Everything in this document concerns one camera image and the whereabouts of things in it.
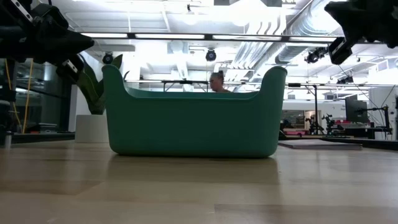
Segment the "metal pole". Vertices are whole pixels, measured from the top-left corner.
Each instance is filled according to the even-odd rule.
[[[317,90],[317,86],[314,85],[313,89],[315,90],[315,134],[318,134],[318,90]]]

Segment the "security camera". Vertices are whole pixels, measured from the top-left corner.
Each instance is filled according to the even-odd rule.
[[[111,64],[113,61],[113,53],[112,52],[106,52],[105,56],[102,58],[102,62],[104,62],[104,64]]]
[[[206,61],[212,62],[212,61],[216,60],[216,58],[217,58],[217,54],[214,51],[214,49],[208,49],[207,54],[206,54]]]

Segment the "ceiling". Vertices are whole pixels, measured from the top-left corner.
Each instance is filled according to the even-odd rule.
[[[269,19],[271,22],[268,30],[275,24],[270,19],[271,16],[264,13],[270,11],[259,4],[260,0],[240,0],[241,3],[238,2],[232,6],[215,6],[214,0],[53,0],[52,2],[67,18],[70,28],[77,32],[253,34],[251,27],[257,22]],[[281,15],[286,19],[284,23],[289,23],[307,3],[308,0],[296,0],[296,5],[284,6],[281,11],[285,15]],[[187,4],[191,5],[191,12],[187,11]],[[328,16],[326,12],[321,12],[320,15]],[[340,33],[341,30],[337,29],[333,30],[331,34]],[[188,46],[183,57],[185,69],[204,73],[223,69],[224,66],[236,59],[244,45],[242,42],[209,41],[186,41],[184,44]],[[270,50],[270,46],[271,44],[264,49]],[[217,59],[214,62],[205,60],[205,54],[209,48],[215,49],[217,53]],[[336,83],[337,78],[344,75],[343,71],[345,71],[354,75],[354,80],[356,79],[358,83],[366,83],[369,70],[377,63],[398,58],[397,50],[388,49],[384,45],[356,45],[353,47],[353,55],[340,67],[332,65],[327,56],[317,63],[307,64],[304,62],[304,57],[308,54],[308,50],[314,48],[314,45],[308,45],[306,48],[285,65],[289,73],[287,82]],[[170,79],[172,79],[172,71],[181,70],[181,63],[178,61],[181,57],[176,57],[170,51],[169,41],[96,40],[96,45],[89,49],[88,53],[101,60],[104,52],[110,50],[114,52],[134,51],[134,56],[137,58],[135,62],[140,66],[139,73],[144,79],[167,79],[167,74],[170,74]],[[243,70],[241,73],[229,72],[226,78],[239,81],[237,79],[243,78],[248,72],[250,69]],[[253,81],[257,77],[262,78],[262,75],[260,73],[252,75],[249,77],[249,81]],[[200,74],[197,77],[190,77],[190,79],[197,80],[206,77],[206,75]]]

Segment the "white ceiling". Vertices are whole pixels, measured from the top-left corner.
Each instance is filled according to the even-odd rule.
[[[114,0],[112,3],[97,1],[72,1],[53,0],[62,14],[67,18],[71,28],[78,32],[176,32],[176,33],[212,33],[212,34],[242,34],[247,31],[248,26],[237,26],[236,18],[222,14],[222,7],[213,7],[213,0],[186,1],[193,7],[187,13],[186,3],[166,2],[159,4],[155,1],[122,1]],[[286,9],[287,21],[306,5],[308,0],[297,0],[296,7]],[[242,17],[250,16],[252,9]],[[214,48],[217,53],[216,62],[233,60],[239,50],[240,42],[206,42],[187,41],[189,46],[202,46],[204,49]],[[154,40],[98,40],[96,51],[92,55],[100,59],[103,55],[101,47],[121,45],[128,49],[135,46],[135,55],[139,58],[141,74],[144,78],[153,78],[154,73],[170,73],[177,69],[176,60],[172,54],[167,53],[167,41]],[[356,45],[353,47],[351,56],[341,68],[332,65],[328,57],[321,59],[315,64],[308,65],[303,61],[304,56],[299,55],[287,67],[289,72],[288,82],[331,82],[331,77],[338,77],[341,69],[347,70],[363,64],[367,60],[375,59],[377,56],[396,55],[396,49],[388,49],[384,45]],[[213,71],[215,63],[205,60],[205,52],[195,52],[186,55],[188,70]],[[367,70],[358,71],[358,77],[366,77]]]

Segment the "monitor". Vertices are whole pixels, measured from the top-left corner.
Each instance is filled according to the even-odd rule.
[[[359,122],[359,123],[367,123],[368,120],[368,112],[359,110],[366,110],[368,108],[368,104],[364,101],[352,100],[346,98],[346,119],[351,122]]]

